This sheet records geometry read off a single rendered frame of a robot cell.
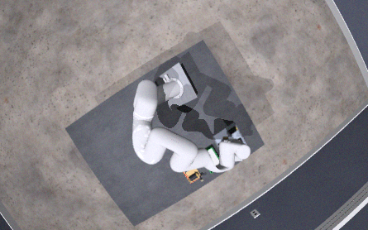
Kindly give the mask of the green open-top box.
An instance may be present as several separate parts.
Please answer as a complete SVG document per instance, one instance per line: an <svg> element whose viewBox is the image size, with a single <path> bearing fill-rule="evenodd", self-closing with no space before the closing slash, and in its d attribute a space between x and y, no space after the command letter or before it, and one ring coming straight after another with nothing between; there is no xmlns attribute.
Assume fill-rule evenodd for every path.
<svg viewBox="0 0 368 230"><path fill-rule="evenodd" d="M212 157L213 163L215 165L218 165L219 164L219 157L217 156L217 154L215 155L216 152L212 149L211 146L207 147L206 149L209 151L209 154Z"/></svg>

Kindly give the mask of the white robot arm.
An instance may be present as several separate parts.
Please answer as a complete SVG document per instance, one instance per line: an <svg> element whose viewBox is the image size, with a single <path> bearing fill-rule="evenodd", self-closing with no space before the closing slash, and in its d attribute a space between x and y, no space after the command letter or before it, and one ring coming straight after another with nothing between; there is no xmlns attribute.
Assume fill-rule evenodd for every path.
<svg viewBox="0 0 368 230"><path fill-rule="evenodd" d="M174 152L170 158L170 166L176 172L201 167L212 172L223 172L232 169L235 161L242 161L251 154L247 144L237 140L223 140L219 142L219 165L214 165L205 148L198 148L189 139L167 128L152 129L157 106L172 98L180 98L184 93L184 86L179 79L169 79L167 74L164 76L163 80L168 83L156 86L153 81L144 79L137 87L133 104L132 141L140 159L145 163L155 164L161 160L168 148Z"/></svg>

